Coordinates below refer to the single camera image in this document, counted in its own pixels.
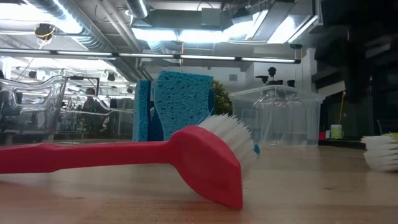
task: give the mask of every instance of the brush head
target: brush head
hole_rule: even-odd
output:
[[[242,209],[242,177],[256,158],[243,123],[228,115],[210,116],[199,126],[177,131],[169,143],[177,153],[171,164],[196,193]]]

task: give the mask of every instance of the brush handle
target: brush handle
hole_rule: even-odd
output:
[[[121,142],[58,146],[49,143],[0,148],[0,174],[126,164],[170,163],[167,142]]]

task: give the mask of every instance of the wooden table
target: wooden table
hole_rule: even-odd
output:
[[[264,149],[241,211],[201,198],[165,165],[0,175],[0,223],[398,223],[398,173],[369,170],[363,152]]]

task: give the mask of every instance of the ceiling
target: ceiling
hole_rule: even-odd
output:
[[[104,11],[100,7],[96,7],[96,1],[90,0],[73,0],[73,2],[81,9],[92,22],[92,28],[97,27],[99,31],[104,35],[106,40],[118,51],[118,52],[134,52],[134,49],[127,44],[122,38],[121,34],[117,29],[110,23],[106,17]],[[130,16],[126,14],[125,0],[111,1],[114,8],[117,9],[118,14],[124,20],[125,25],[130,26]],[[257,6],[262,4],[269,4],[273,1],[251,1]],[[248,5],[250,1],[247,0],[212,0],[210,2],[200,2],[195,0],[148,0],[151,10],[184,10],[184,11],[199,11],[202,8],[223,8],[228,14],[234,14],[236,9],[235,6],[244,7]],[[312,13],[311,0],[298,0],[294,7],[289,11],[291,16],[301,16],[304,18]],[[4,16],[0,16],[0,46],[7,48],[22,48],[22,49],[38,49],[39,44],[38,38],[33,34],[33,30],[37,27],[40,21],[21,19],[21,15],[18,19],[5,19]],[[298,39],[295,40],[295,44],[303,44],[304,49],[307,47],[314,46],[316,37],[309,34],[307,29]],[[144,40],[138,40],[139,47],[145,52],[151,52],[151,49]],[[184,54],[192,55],[231,55],[241,57],[274,57],[274,58],[295,58],[299,57],[295,50],[291,49],[288,44],[267,44],[264,41],[261,42],[218,42],[218,43],[176,43],[174,41],[164,41],[165,48],[174,52],[182,52]],[[68,36],[63,34],[61,30],[56,30],[51,43],[44,45],[43,49],[52,50],[86,50],[86,47],[75,41],[74,36]],[[21,62],[20,66],[26,66],[26,62],[29,62],[30,58],[19,58]],[[42,66],[43,69],[48,71],[60,68],[70,68],[68,70],[74,73],[83,73],[87,71],[88,63],[79,62],[75,63],[72,61],[63,61],[62,59],[48,59],[46,62],[37,60],[35,63],[30,65],[32,68],[39,68]],[[98,65],[108,65],[108,67],[97,66],[98,75],[100,76],[106,69],[114,69],[113,65],[110,65],[104,61],[98,62]],[[135,60],[127,61],[129,66],[136,67],[137,62]],[[211,60],[184,60],[178,63],[169,62],[166,60],[155,59],[155,60],[143,60],[141,65],[143,67],[168,67],[168,66],[184,66],[184,67],[230,67],[240,68],[241,71],[246,71],[251,63],[248,62],[224,62],[224,61],[211,61]],[[122,76],[117,77],[117,82],[128,83],[131,82],[128,78]]]

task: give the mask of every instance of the white bristles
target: white bristles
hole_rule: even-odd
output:
[[[242,178],[247,177],[256,155],[253,140],[244,123],[235,116],[224,114],[209,116],[198,126],[211,131],[229,146],[241,164]]]

